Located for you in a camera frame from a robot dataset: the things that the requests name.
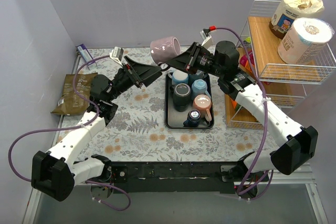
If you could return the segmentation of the purple mug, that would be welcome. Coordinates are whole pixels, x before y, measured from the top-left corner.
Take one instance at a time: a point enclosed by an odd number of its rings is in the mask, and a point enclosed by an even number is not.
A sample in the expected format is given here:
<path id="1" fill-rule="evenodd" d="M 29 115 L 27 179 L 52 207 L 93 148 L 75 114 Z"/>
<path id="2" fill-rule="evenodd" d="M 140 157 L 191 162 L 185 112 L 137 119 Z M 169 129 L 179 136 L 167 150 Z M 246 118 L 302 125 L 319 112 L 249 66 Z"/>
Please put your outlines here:
<path id="1" fill-rule="evenodd" d="M 152 41 L 150 53 L 156 64 L 165 63 L 181 54 L 181 46 L 176 37 L 166 37 Z"/>

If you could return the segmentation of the light blue faceted mug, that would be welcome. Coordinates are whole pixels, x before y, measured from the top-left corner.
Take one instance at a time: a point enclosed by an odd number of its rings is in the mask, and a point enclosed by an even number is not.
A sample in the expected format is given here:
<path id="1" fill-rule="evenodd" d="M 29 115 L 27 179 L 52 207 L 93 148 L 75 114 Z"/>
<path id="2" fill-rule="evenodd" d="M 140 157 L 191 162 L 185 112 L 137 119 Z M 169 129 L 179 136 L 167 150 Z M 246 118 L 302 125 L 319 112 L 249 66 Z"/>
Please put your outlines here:
<path id="1" fill-rule="evenodd" d="M 206 81 L 204 81 L 203 79 L 195 80 L 191 86 L 192 90 L 191 99 L 194 100 L 200 94 L 205 94 L 209 98 L 211 98 L 211 95 L 208 92 L 207 88 L 208 86 Z"/>

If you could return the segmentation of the pink mug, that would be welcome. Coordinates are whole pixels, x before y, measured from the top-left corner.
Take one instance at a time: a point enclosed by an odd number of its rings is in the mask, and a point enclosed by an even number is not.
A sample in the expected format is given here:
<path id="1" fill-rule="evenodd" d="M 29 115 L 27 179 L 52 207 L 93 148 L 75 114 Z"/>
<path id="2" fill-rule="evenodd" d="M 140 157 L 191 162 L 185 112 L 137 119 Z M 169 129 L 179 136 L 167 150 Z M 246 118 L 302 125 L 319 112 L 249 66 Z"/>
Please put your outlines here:
<path id="1" fill-rule="evenodd" d="M 195 97 L 193 101 L 193 108 L 197 109 L 201 117 L 204 118 L 207 122 L 212 121 L 211 115 L 212 101 L 209 96 L 205 94 L 200 94 Z"/>

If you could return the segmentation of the dark blue mug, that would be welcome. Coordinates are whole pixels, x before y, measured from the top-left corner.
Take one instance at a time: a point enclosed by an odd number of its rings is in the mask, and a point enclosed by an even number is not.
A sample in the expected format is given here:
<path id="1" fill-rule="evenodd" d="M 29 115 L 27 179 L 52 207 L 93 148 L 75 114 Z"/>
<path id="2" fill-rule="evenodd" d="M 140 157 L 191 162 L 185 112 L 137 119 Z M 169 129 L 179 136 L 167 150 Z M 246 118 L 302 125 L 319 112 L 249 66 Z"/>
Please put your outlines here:
<path id="1" fill-rule="evenodd" d="M 192 109 L 187 115 L 187 119 L 183 122 L 184 127 L 198 127 L 201 121 L 201 113 L 197 109 Z"/>

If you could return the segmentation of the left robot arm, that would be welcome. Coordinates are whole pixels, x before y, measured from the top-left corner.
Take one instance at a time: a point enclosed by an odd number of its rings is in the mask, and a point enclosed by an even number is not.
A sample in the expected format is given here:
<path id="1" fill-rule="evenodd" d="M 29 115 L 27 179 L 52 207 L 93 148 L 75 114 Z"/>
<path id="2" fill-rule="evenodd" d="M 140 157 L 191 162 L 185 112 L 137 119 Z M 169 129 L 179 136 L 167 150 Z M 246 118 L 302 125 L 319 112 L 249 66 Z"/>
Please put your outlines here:
<path id="1" fill-rule="evenodd" d="M 35 189 L 63 201 L 75 186 L 89 179 L 98 182 L 111 180 L 112 163 L 107 157 L 94 154 L 82 162 L 76 159 L 113 119 L 118 106 L 112 100 L 132 86 L 148 87 L 162 75 L 159 66 L 137 63 L 129 57 L 125 60 L 113 80 L 103 74 L 92 79 L 90 105 L 75 129 L 47 152 L 39 151 L 34 155 L 31 185 Z"/>

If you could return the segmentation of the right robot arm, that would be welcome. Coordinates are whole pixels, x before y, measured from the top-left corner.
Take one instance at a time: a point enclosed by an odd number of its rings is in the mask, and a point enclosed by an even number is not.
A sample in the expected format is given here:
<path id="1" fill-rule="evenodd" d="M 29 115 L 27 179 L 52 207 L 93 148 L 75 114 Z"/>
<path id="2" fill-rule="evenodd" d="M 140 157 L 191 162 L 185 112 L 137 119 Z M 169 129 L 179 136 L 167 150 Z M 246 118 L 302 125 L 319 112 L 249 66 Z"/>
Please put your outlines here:
<path id="1" fill-rule="evenodd" d="M 317 130 L 291 119 L 265 95 L 263 86 L 238 66 L 239 52 L 233 42 L 218 42 L 214 53 L 194 42 L 185 52 L 163 62 L 189 74 L 200 70 L 216 76 L 220 89 L 251 113 L 277 143 L 275 151 L 257 151 L 242 157 L 227 177 L 248 181 L 257 172 L 274 169 L 290 175 L 314 156 Z"/>

